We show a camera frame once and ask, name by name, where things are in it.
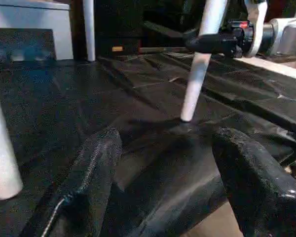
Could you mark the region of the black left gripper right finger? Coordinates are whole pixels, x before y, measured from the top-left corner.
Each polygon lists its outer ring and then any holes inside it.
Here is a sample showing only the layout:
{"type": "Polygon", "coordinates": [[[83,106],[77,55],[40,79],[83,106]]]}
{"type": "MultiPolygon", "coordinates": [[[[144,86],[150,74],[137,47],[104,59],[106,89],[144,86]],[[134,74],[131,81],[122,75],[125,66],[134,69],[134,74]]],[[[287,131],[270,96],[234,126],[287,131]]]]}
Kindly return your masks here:
{"type": "Polygon", "coordinates": [[[259,142],[219,128],[212,151],[245,237],[296,237],[296,180],[259,142]]]}

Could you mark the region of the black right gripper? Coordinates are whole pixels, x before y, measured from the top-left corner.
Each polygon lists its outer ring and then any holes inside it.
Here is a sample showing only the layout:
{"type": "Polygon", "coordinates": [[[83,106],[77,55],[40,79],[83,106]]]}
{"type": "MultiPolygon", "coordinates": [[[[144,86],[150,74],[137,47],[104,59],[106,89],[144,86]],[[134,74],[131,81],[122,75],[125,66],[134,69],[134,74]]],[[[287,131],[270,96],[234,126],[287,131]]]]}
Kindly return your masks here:
{"type": "Polygon", "coordinates": [[[241,58],[253,43],[254,27],[249,20],[229,20],[226,28],[231,34],[211,34],[189,38],[187,49],[199,53],[231,52],[232,58],[241,58]]]}

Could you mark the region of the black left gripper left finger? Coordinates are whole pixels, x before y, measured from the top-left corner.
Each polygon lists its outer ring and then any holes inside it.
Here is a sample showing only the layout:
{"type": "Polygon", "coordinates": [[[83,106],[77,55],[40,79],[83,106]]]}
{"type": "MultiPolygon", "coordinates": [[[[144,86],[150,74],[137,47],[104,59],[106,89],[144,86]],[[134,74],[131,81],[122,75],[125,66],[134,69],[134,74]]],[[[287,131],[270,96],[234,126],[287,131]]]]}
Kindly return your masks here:
{"type": "Polygon", "coordinates": [[[99,236],[121,150],[120,134],[114,127],[87,138],[70,166],[39,200],[22,236],[99,236]]]}

